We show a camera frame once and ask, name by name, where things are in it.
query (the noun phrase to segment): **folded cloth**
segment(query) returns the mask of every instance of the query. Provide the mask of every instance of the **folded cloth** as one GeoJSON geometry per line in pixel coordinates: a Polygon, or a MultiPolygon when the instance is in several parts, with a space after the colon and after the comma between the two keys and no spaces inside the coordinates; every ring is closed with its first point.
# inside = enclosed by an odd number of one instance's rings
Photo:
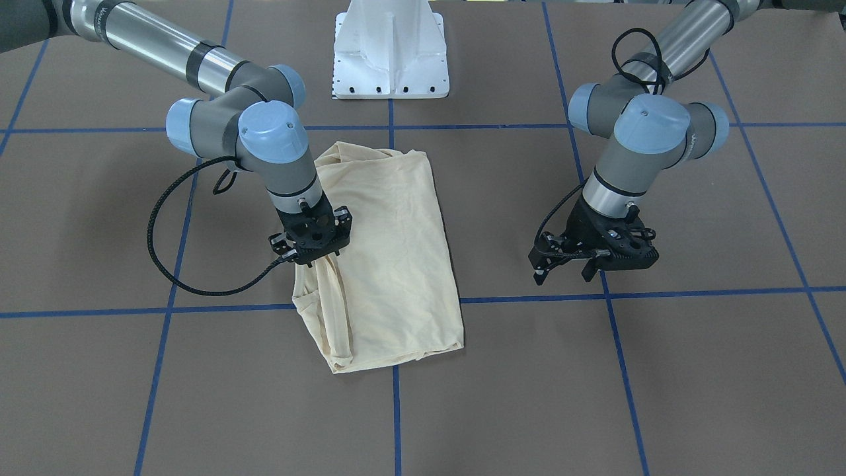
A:
{"type": "Polygon", "coordinates": [[[353,215],[349,245],[296,267],[294,305],[334,374],[464,347],[429,159],[337,142],[316,161],[353,215]]]}

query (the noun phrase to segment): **robotic arm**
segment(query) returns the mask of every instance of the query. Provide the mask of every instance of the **robotic arm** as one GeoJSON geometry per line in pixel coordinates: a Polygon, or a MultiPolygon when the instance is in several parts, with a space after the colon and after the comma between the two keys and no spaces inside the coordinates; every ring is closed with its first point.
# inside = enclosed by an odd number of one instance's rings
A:
{"type": "MultiPolygon", "coordinates": [[[[332,210],[323,192],[295,110],[305,100],[305,86],[293,69],[262,68],[132,2],[8,0],[0,3],[0,19],[0,53],[53,36],[82,36],[141,58],[216,97],[210,102],[177,101],[168,111],[168,139],[198,158],[225,161],[234,174],[261,176],[285,231],[270,237],[280,255],[274,263],[310,265],[349,244],[352,215],[346,207],[332,210]]],[[[148,229],[154,262],[174,283],[197,291],[175,280],[157,261],[152,248],[155,215],[148,229]]]]}
{"type": "Polygon", "coordinates": [[[578,129],[608,139],[560,235],[543,231],[562,200],[541,224],[529,253],[535,282],[574,259],[591,281],[598,270],[649,268],[658,259],[655,231],[640,220],[639,204],[658,173],[719,149],[728,137],[728,116],[715,104],[679,104],[661,96],[705,59],[720,36],[759,8],[839,11],[843,0],[792,2],[694,0],[655,38],[642,29],[623,33],[614,43],[617,74],[605,84],[579,87],[569,102],[569,118],[578,129]],[[619,65],[620,40],[630,33],[649,36],[650,44],[619,65]]]}

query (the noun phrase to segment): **towel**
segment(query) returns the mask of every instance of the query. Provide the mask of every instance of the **towel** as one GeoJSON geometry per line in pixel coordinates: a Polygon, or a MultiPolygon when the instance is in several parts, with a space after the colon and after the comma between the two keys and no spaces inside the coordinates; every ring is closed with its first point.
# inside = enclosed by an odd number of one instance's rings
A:
{"type": "Polygon", "coordinates": [[[353,215],[341,255],[297,266],[294,305],[334,374],[464,347],[429,159],[337,142],[316,161],[330,202],[353,215]]]}

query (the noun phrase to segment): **blue joint cap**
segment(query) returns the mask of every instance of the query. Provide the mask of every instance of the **blue joint cap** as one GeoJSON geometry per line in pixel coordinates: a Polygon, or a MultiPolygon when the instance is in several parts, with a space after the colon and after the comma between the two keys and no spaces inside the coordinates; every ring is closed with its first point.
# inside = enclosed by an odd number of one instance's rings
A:
{"type": "Polygon", "coordinates": [[[630,151],[672,151],[687,135],[690,113],[669,97],[640,94],[629,101],[614,124],[614,137],[630,151]]]}
{"type": "Polygon", "coordinates": [[[705,152],[705,154],[700,157],[703,158],[711,152],[719,150],[719,148],[726,143],[726,140],[728,139],[728,114],[726,114],[726,112],[716,104],[712,104],[710,102],[699,102],[699,104],[705,106],[709,111],[711,111],[711,115],[714,116],[715,126],[714,143],[711,145],[711,148],[708,149],[708,152],[705,152]]]}
{"type": "Polygon", "coordinates": [[[570,118],[570,124],[588,134],[591,133],[591,128],[587,125],[587,107],[591,102],[591,94],[593,94],[593,90],[597,86],[599,86],[599,83],[586,83],[579,86],[579,89],[570,98],[570,104],[567,107],[567,116],[570,118]]]}
{"type": "Polygon", "coordinates": [[[168,116],[164,119],[165,131],[168,139],[174,147],[182,152],[187,152],[194,157],[199,157],[191,143],[191,111],[199,99],[184,98],[173,103],[168,110],[168,116]]]}
{"type": "Polygon", "coordinates": [[[238,135],[251,154],[268,163],[291,163],[309,148],[299,115],[282,101],[249,106],[238,119],[238,135]]]}
{"type": "Polygon", "coordinates": [[[294,98],[294,109],[299,109],[305,102],[305,83],[294,68],[287,64],[274,64],[271,68],[282,73],[288,85],[291,86],[291,96],[294,98]]]}

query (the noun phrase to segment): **white plastic base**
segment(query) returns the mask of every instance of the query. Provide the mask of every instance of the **white plastic base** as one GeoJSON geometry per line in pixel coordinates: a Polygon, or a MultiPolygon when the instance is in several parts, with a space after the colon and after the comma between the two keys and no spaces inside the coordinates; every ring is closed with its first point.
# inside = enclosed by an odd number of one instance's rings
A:
{"type": "Polygon", "coordinates": [[[443,17],[426,0],[352,0],[338,15],[332,97],[432,99],[448,93],[443,17]]]}

